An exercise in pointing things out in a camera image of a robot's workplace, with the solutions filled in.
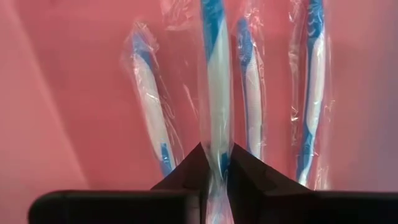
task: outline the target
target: pink background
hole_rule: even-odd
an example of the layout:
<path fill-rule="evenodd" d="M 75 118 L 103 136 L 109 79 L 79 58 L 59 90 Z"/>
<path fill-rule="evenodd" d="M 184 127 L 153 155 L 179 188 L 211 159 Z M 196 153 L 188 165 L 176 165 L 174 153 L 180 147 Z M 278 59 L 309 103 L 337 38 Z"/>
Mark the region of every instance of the pink background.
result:
<path fill-rule="evenodd" d="M 265 5 L 268 163 L 291 175 L 289 1 Z M 239 10 L 232 1 L 226 7 L 231 25 Z M 328 3 L 333 189 L 398 189 L 397 7 L 395 0 Z M 51 190 L 148 189 L 161 179 L 146 150 L 150 142 L 134 90 L 119 64 L 137 17 L 161 30 L 157 0 L 0 0 L 2 223 L 26 223 L 32 201 Z M 192 45 L 178 44 L 186 44 L 187 52 Z M 159 60 L 167 64 L 167 57 Z M 199 142 L 190 104 L 197 105 L 198 97 L 195 79 L 184 72 L 166 83 L 183 83 L 170 94 L 187 154 Z M 234 87 L 235 139 L 243 145 L 241 87 Z"/>

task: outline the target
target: blue and white toothbrush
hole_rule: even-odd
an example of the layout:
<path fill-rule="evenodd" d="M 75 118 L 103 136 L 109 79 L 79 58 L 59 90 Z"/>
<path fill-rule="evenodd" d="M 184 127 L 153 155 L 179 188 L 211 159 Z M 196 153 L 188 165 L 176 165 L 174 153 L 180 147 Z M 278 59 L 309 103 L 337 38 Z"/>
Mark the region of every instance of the blue and white toothbrush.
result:
<path fill-rule="evenodd" d="M 322 0 L 310 0 L 308 6 L 307 86 L 303 122 L 303 143 L 298 155 L 297 180 L 308 186 L 314 144 L 325 86 L 325 24 Z"/>
<path fill-rule="evenodd" d="M 248 21 L 238 21 L 238 50 L 241 64 L 244 110 L 246 115 L 246 147 L 258 159 L 262 159 L 262 105 L 260 73 L 256 50 Z"/>
<path fill-rule="evenodd" d="M 140 32 L 132 35 L 134 74 L 152 147 L 164 176 L 175 169 L 175 159 L 154 76 L 155 56 Z"/>
<path fill-rule="evenodd" d="M 222 0 L 201 0 L 210 101 L 210 163 L 224 177 L 229 164 L 231 71 L 229 37 Z"/>

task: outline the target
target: toothbrush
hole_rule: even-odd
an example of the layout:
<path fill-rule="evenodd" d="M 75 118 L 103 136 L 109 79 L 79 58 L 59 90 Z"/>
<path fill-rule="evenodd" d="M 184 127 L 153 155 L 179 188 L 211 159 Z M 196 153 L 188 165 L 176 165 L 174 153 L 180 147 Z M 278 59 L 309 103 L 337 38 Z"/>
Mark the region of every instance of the toothbrush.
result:
<path fill-rule="evenodd" d="M 252 155 L 262 159 L 263 125 L 260 74 L 256 50 L 245 18 L 238 21 L 238 44 L 246 115 L 246 147 Z"/>
<path fill-rule="evenodd" d="M 210 163 L 221 178 L 229 164 L 230 56 L 222 0 L 201 0 L 210 101 Z"/>
<path fill-rule="evenodd" d="M 159 160 L 162 173 L 167 176 L 175 169 L 175 160 L 155 82 L 155 58 L 146 38 L 140 32 L 133 33 L 132 47 L 134 74 L 149 138 Z"/>
<path fill-rule="evenodd" d="M 297 163 L 297 180 L 308 187 L 314 144 L 321 113 L 325 85 L 325 25 L 322 0 L 310 0 L 308 6 L 307 87 L 303 124 L 303 143 Z"/>

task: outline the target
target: pink wall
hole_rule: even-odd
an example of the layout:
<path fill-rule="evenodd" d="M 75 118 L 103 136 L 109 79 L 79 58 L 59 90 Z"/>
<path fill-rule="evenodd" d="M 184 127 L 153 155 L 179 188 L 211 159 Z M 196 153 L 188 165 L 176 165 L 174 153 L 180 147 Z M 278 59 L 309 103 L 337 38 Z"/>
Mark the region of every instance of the pink wall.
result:
<path fill-rule="evenodd" d="M 29 204 L 58 189 L 148 189 L 161 179 L 129 79 L 119 66 L 133 19 L 160 30 L 156 0 L 0 1 L 0 217 L 25 223 Z M 290 174 L 288 1 L 266 0 L 269 164 Z M 226 3 L 231 24 L 238 9 Z M 328 159 L 333 189 L 397 190 L 395 0 L 328 3 L 335 117 Z M 185 44 L 187 51 L 192 47 Z M 160 56 L 160 63 L 167 64 Z M 189 68 L 168 73 L 191 89 Z M 171 88 L 183 147 L 199 141 L 183 85 Z M 235 136 L 244 144 L 235 83 Z"/>

